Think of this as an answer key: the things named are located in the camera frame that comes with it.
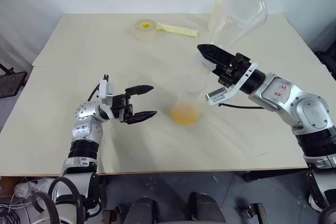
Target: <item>table surface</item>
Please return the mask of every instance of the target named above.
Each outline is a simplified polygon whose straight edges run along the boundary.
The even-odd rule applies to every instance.
[[[197,39],[158,32],[152,42],[134,38],[140,18],[199,30]],[[181,93],[181,80],[193,63],[196,45],[206,42],[208,15],[65,14],[41,54],[0,134],[0,174],[57,175],[70,148],[73,115],[104,73],[115,94],[149,84],[151,92],[131,99],[135,111],[157,110],[139,124],[103,124],[98,172],[253,170],[306,167],[291,129],[264,110],[208,108],[201,99],[197,123],[181,126],[169,108]],[[259,63],[307,92],[319,94],[336,114],[336,85],[324,65],[283,15],[228,48]],[[202,92],[221,85],[214,74]],[[240,92],[231,104],[253,105]]]

